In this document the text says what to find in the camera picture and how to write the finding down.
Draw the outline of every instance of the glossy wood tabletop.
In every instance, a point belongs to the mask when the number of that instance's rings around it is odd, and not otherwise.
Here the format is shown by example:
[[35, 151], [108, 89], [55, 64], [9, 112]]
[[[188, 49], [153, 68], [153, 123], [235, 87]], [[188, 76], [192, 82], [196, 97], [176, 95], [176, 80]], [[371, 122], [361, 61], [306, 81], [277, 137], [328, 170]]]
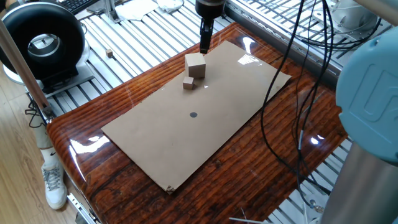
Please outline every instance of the glossy wood tabletop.
[[[238, 25], [213, 36], [211, 48], [224, 40], [250, 51], [274, 67], [282, 53]], [[54, 119], [48, 133], [66, 171], [103, 223], [231, 223], [229, 217], [264, 220], [296, 188], [295, 174], [270, 153], [261, 137], [260, 114], [254, 116], [172, 195], [162, 190], [101, 131], [144, 98], [184, 71], [176, 55], [83, 106]], [[301, 67], [288, 60], [282, 71], [293, 78], [271, 99], [264, 115], [268, 140], [294, 165], [291, 135], [295, 118], [295, 84]], [[303, 101], [315, 78], [304, 72], [298, 86]], [[303, 139], [303, 154], [314, 170], [347, 135], [338, 119], [335, 94], [318, 89]], [[317, 145], [311, 143], [316, 138]]]

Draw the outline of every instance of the gray cylindrical robot base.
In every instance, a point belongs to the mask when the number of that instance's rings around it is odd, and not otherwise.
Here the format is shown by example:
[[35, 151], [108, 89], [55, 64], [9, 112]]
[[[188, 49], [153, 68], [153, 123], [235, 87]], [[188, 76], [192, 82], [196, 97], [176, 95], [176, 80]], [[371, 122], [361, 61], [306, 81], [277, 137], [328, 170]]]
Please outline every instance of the gray cylindrical robot base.
[[320, 224], [391, 224], [398, 216], [398, 168], [351, 146]]

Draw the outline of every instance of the shoe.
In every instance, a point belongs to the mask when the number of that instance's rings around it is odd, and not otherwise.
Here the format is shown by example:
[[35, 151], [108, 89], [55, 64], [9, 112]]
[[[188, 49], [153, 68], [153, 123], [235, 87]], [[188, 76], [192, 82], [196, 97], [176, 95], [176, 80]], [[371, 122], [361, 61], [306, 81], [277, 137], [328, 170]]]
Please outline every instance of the shoe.
[[58, 161], [42, 166], [45, 183], [45, 198], [49, 206], [56, 210], [62, 208], [67, 201], [67, 187], [63, 183], [63, 167]]

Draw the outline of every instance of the cardboard sheet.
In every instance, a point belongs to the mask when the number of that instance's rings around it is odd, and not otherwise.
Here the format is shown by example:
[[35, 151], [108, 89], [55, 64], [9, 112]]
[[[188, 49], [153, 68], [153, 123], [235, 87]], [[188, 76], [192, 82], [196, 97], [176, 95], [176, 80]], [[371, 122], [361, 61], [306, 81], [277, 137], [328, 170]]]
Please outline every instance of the cardboard sheet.
[[[276, 72], [227, 41], [205, 60], [194, 90], [182, 88], [183, 72], [102, 128], [170, 194], [259, 111]], [[281, 73], [271, 96], [289, 78]]]

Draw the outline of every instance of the small wooden cube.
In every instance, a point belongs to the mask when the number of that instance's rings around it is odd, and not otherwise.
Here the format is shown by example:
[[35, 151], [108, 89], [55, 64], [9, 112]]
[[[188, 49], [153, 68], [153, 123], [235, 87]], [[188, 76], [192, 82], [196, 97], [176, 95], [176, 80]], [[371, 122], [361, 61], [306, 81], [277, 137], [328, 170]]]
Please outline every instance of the small wooden cube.
[[108, 56], [109, 58], [113, 57], [113, 51], [112, 51], [112, 49], [106, 50], [106, 56]]
[[185, 72], [188, 77], [204, 78], [206, 75], [206, 62], [201, 53], [185, 55]]
[[192, 77], [184, 77], [184, 81], [182, 82], [182, 87], [186, 90], [193, 89], [193, 78]]

